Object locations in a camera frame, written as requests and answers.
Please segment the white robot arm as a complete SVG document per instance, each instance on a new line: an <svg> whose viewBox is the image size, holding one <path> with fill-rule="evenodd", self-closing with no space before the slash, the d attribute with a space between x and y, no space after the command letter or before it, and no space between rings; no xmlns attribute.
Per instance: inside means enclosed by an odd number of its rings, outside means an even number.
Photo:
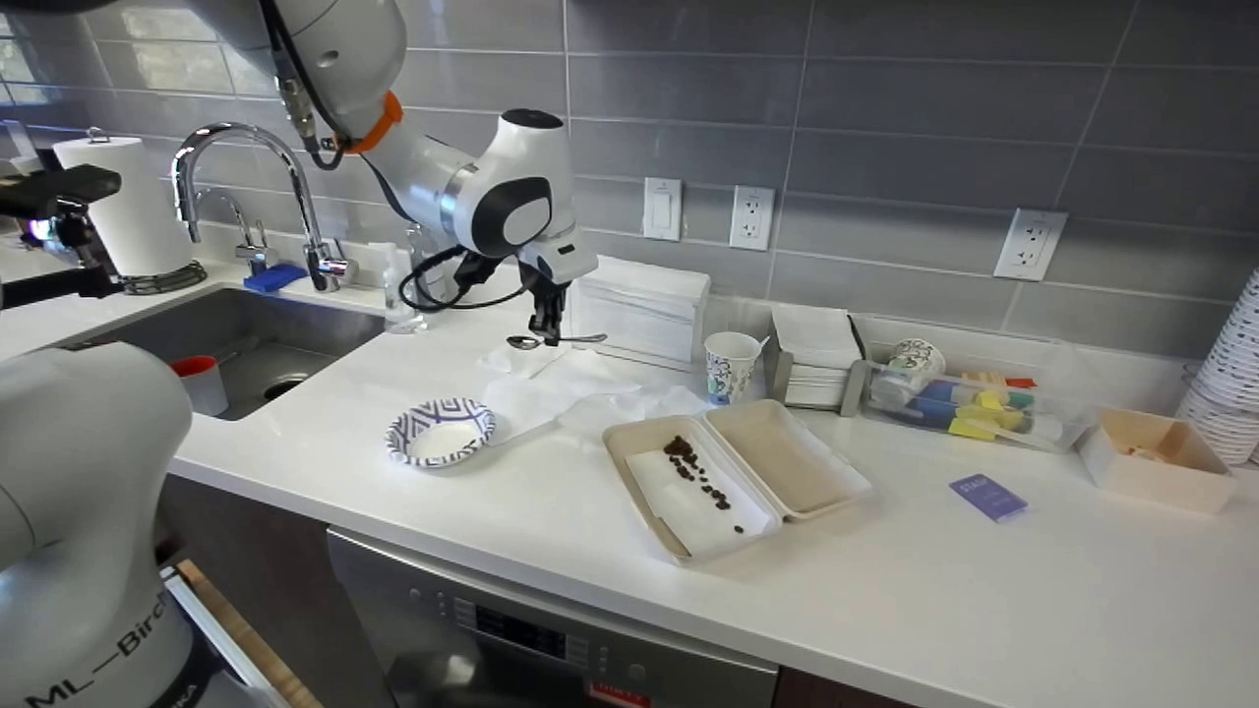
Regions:
<svg viewBox="0 0 1259 708"><path fill-rule="evenodd" d="M482 152L416 127L393 96L399 0L195 0L233 43L263 46L294 132L288 166L364 157L391 210L446 241L463 279L512 261L532 329L564 329L595 267L571 210L571 148L546 111L512 106ZM197 672L197 627L166 595L154 516L195 405L172 366L126 345L0 362L0 704L184 708L240 689Z"/></svg>

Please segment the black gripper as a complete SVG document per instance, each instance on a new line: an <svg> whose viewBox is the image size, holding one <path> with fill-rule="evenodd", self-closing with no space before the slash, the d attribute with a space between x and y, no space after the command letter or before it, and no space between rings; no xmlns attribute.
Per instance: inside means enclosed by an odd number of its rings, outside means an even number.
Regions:
<svg viewBox="0 0 1259 708"><path fill-rule="evenodd" d="M538 345L558 345L564 341L564 305L567 305L567 287L553 279L545 262L525 262L521 284L534 299L534 316L529 318L529 329L538 338Z"/></svg>

